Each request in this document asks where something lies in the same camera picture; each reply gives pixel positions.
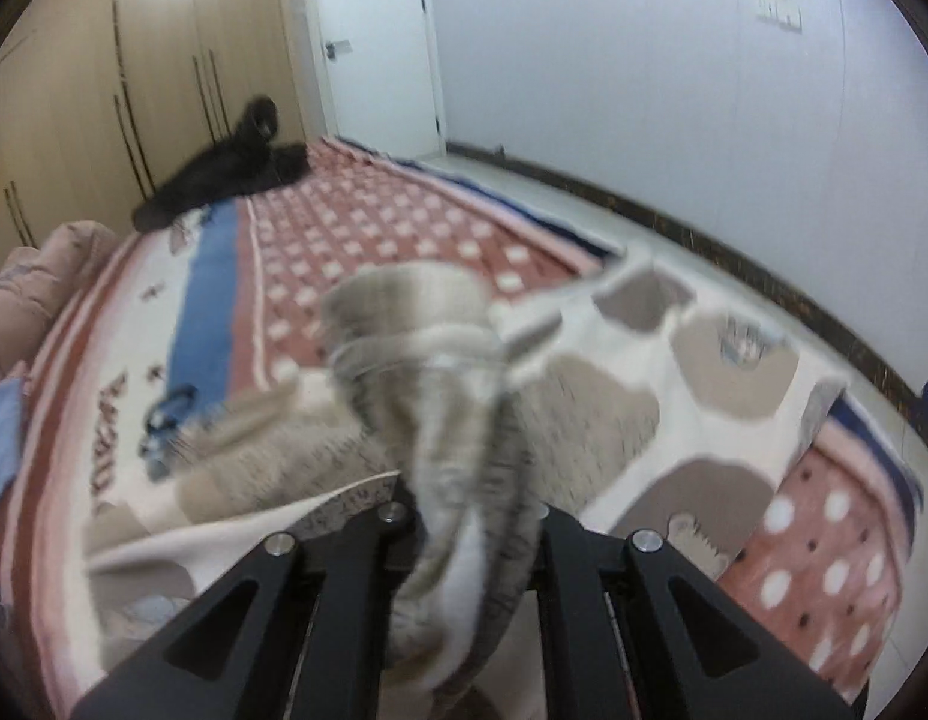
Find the metal screw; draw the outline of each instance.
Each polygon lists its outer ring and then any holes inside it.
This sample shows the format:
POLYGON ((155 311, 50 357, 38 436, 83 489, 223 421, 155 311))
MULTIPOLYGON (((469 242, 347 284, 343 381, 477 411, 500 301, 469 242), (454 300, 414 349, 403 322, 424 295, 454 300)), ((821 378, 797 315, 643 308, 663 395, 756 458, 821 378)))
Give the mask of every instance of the metal screw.
POLYGON ((377 516, 388 525, 393 525, 407 517, 407 507, 400 501, 388 501, 377 510, 377 516))
POLYGON ((289 533, 271 533, 264 541, 264 549, 268 555, 281 557, 297 546, 297 539, 289 533))
POLYGON ((663 546, 663 538, 657 531, 637 531, 630 540, 640 552, 657 552, 663 546))

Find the floor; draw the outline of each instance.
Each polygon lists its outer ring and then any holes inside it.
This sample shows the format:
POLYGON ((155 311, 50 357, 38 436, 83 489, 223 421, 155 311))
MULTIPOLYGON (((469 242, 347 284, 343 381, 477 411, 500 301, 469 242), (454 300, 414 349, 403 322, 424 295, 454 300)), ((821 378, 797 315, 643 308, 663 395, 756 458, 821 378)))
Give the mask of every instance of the floor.
MULTIPOLYGON (((740 295, 753 299, 769 311, 784 329, 799 336, 803 341, 814 344, 838 364, 843 362, 843 358, 790 314, 705 260, 619 215, 536 181, 462 157, 439 156, 424 160, 424 164, 438 172, 463 176, 490 191, 508 197, 528 210, 558 220, 564 226, 591 240, 601 242, 612 250, 625 250, 629 241, 652 245, 660 255, 672 257, 682 265, 707 274, 737 290, 740 295)), ((928 645, 928 449, 870 382, 849 365, 848 375, 851 381, 849 392, 869 411, 873 420, 883 429, 888 442, 899 449, 900 456, 923 483, 926 497, 914 543, 914 553, 907 567, 905 581, 908 592, 894 623, 889 646, 884 649, 870 679, 867 710, 867 720, 870 720, 877 717, 894 696, 928 645)))

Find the black fabric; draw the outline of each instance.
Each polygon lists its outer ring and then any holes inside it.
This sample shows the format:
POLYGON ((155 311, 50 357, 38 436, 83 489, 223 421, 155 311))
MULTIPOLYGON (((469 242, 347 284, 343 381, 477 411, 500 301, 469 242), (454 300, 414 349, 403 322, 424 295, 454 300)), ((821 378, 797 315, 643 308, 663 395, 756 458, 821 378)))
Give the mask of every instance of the black fabric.
POLYGON ((255 194, 301 180, 310 170, 303 143, 271 148, 278 134, 274 101, 258 97, 244 109, 232 137, 193 157, 134 210, 134 229, 169 227, 182 213, 240 194, 255 194))

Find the white wall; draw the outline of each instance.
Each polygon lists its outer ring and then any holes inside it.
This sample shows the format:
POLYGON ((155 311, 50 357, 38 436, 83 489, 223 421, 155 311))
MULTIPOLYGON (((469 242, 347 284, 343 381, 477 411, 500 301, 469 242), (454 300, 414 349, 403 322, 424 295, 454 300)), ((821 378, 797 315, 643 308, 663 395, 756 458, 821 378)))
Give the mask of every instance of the white wall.
POLYGON ((555 167, 776 271, 928 377, 928 57, 890 0, 434 0, 448 140, 555 167))

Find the blue pillow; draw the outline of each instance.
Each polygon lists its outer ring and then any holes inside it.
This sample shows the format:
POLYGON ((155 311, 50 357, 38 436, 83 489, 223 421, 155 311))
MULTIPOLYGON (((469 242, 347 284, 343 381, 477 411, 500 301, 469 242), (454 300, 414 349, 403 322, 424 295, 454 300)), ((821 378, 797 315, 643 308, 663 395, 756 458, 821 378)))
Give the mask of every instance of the blue pillow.
POLYGON ((0 383, 0 496, 20 468, 23 379, 0 383))

